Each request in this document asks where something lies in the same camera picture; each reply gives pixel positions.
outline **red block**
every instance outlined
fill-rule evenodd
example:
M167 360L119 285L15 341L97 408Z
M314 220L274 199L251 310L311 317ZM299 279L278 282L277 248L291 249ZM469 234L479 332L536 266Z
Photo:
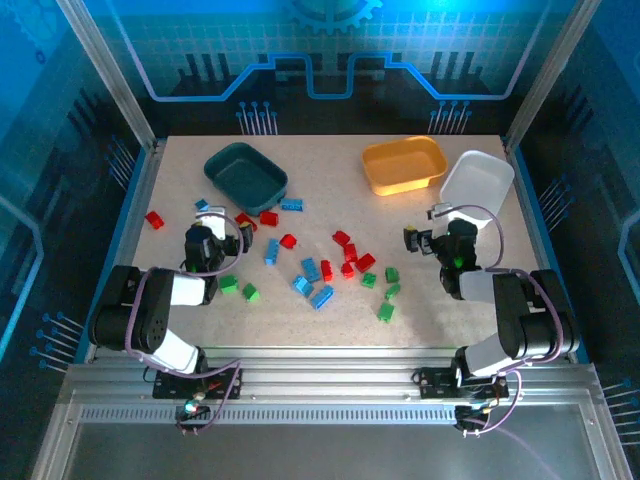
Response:
M144 216L144 218L147 219L147 221L151 224L154 230L158 230L160 227L164 225L164 220L162 220L162 217L153 210L147 213Z
M273 212L262 212L260 214L260 223L269 225L270 227L278 226L278 214Z
M373 258L373 255L365 253L364 256L360 257L360 259L356 261L356 268L360 273L364 273L369 270L374 263L376 263L376 259Z
M240 215L238 215L235 218L235 221L238 225L242 226L243 223L250 223L251 224L251 228L253 229L253 231L255 232L258 229L258 225L256 225L256 222L254 222L253 220L251 220L249 218L249 215L247 215L246 213L241 213Z
M280 245L282 245L284 248L288 248L289 250L295 247L296 243L298 243L298 240L296 240L296 237L294 237L290 233L287 233L280 240Z
M358 260L358 254L356 253L356 246L353 243L349 243L344 246L344 261L355 262Z
M333 271L331 270L331 264L329 260L322 260L320 262L320 270L322 270L322 278L325 283L329 283L333 280Z
M340 245L341 247L344 247L347 243L349 243L349 240L351 240L351 237L346 233L344 233L342 230L338 230L336 233L333 234L333 239L336 241L338 245Z
M342 272L342 275L344 275L344 278L353 278L353 276L356 274L356 272L353 271L353 267L349 262L342 265L342 268L340 269L340 271Z

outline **blue lego brick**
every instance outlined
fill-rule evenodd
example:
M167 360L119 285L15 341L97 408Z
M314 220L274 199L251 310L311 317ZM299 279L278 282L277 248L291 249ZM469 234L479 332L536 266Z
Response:
M264 262L267 265L275 265L276 260L278 260L278 250L280 249L280 244L278 240L275 238L269 239L269 245L267 246L267 253L264 256Z
M307 281L314 283L319 281L322 277L320 276L320 272L318 271L318 267L316 267L313 258L305 258L302 262L302 268L304 269L304 274L307 277Z
M333 287L331 287L330 285L325 285L325 287L318 293L316 293L315 296L311 299L311 305L315 310L320 310L331 297L333 297Z
M293 288L307 298L309 298L309 295L313 292L313 285L311 285L302 275L298 275L293 281Z
M283 198L280 200L280 208L283 210L304 212L304 202L299 198Z
M209 210L209 204L204 198L202 198L196 202L196 208L199 212L206 212Z

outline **white table surface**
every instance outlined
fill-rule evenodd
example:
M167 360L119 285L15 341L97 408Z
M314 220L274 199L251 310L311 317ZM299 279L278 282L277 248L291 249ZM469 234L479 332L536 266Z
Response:
M390 346L455 347L495 333L492 305L456 301L445 294L434 257L405 250L402 229L430 228L425 211L439 200L446 175L432 187L387 197L372 193L362 168L361 153L373 143L403 138L376 136L246 136L170 137L160 165L148 210L162 216L165 226L155 231L145 222L134 265L177 268L184 259L184 233L195 221L194 202L224 205L235 217L240 210L205 177L207 159L226 145L246 142L278 164L288 175L287 197L302 198L304 213L281 211L277 228L259 225L254 245L232 273L260 291L260 299L247 303L241 293L218 293L209 306L172 307L170 328L186 341L212 346ZM471 149L504 159L497 136L435 136L449 160L449 170ZM514 188L499 214L506 237L504 266L537 268L533 249ZM370 252L377 262L374 289L360 285L361 275L345 280L340 274L342 249L332 240L344 230L355 242L358 255ZM293 251L280 248L276 266L266 266L269 238L291 233L298 239ZM483 229L477 242L478 262L492 263L498 253L495 226ZM300 260L328 259L334 269L334 297L315 311L291 282L302 273ZM401 293L390 324L376 313L388 285L384 268L400 273ZM315 291L323 285L316 283Z

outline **green lego brick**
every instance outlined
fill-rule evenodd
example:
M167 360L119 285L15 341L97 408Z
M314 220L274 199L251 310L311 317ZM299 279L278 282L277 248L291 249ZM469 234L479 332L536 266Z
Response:
M378 310L378 318L383 322L389 323L391 321L391 317L393 316L394 310L395 307L393 305L383 303L382 305L380 305L380 310Z
M384 298L386 298L387 300L391 300L398 293L400 293L400 284L396 283L395 285L392 285L391 287L389 287L387 292L384 294Z
M387 283L398 283L400 281L398 270L393 267L387 267L384 271L384 276L387 277Z
M238 290L238 279L235 275L226 275L218 281L222 293L233 293Z
M250 283L247 283L247 286L242 289L242 294L248 302L255 302L260 298L260 292L258 292L258 289Z
M376 276L373 273L365 273L362 277L362 285L367 288L373 288L376 284Z

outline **toy building block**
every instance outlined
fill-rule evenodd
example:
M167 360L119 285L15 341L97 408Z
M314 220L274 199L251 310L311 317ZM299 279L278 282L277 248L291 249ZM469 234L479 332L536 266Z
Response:
M260 292L258 292L258 289L250 283L247 283L247 286L242 289L242 294L248 302L255 302L260 298Z
M298 243L298 240L296 240L296 237L294 237L290 233L287 233L280 239L280 245L282 245L284 248L288 248L289 250L295 247L296 243Z
M346 233L344 233L342 230L338 230L336 233L333 234L333 239L338 245L340 245L341 247L344 247L347 243L349 243L349 240L351 240L351 237Z
M307 298L309 298L309 295L313 292L313 285L311 285L302 275L298 275L293 281L293 288Z
M305 258L302 262L302 268L304 270L304 274L309 282L315 283L320 280L320 272L318 272L318 267L316 267L313 258Z
M389 323L391 321L391 317L393 316L394 310L395 307L393 305L383 303L382 305L380 305L380 310L378 310L378 318L383 322Z
M344 261L355 262L358 260L358 254L356 253L356 246L353 243L348 243L344 246Z
M393 267L387 267L384 271L384 276L387 279L387 283L398 283L400 281L398 270Z
M395 285L392 285L391 287L389 287L387 292L384 294L384 298L386 298L387 300L391 300L398 293L400 293L400 284L396 283Z
M373 267L374 263L376 263L376 259L373 258L373 255L366 253L356 261L356 268L360 273L364 273Z
M238 290L238 279L234 275L225 275L218 281L222 293L233 293Z
M342 265L342 268L340 269L340 271L342 272L342 275L344 276L344 278L353 278L353 276L356 274L356 272L353 271L353 267L349 262Z
M365 273L362 277L362 285L367 288L373 288L376 285L376 276L373 273Z
M320 310L331 297L333 297L333 287L325 285L324 288L311 299L311 305L315 310Z
M333 270L331 269L331 263L329 263L329 260L322 260L320 262L320 270L322 270L322 279L325 283L333 280Z
M269 245L267 245L267 253L264 256L264 263L267 265L275 265L278 260L278 251L280 250L280 244L275 238L269 239Z
M162 220L162 217L153 210L147 213L144 218L147 219L154 230L158 230L164 225L164 220Z
M195 205L199 212L206 212L209 210L209 204L204 198L198 200Z
M258 229L258 225L256 224L256 222L254 222L253 220L251 220L249 218L249 215L247 215L246 213L241 213L240 215L238 215L235 218L235 221L238 225L242 226L245 223L250 223L251 224L251 228L253 229L253 231L255 232Z
M260 223L269 225L270 227L278 226L278 214L274 212L262 212L260 214Z
M304 212L304 202L299 198L283 198L280 200L280 208L293 210L294 212Z

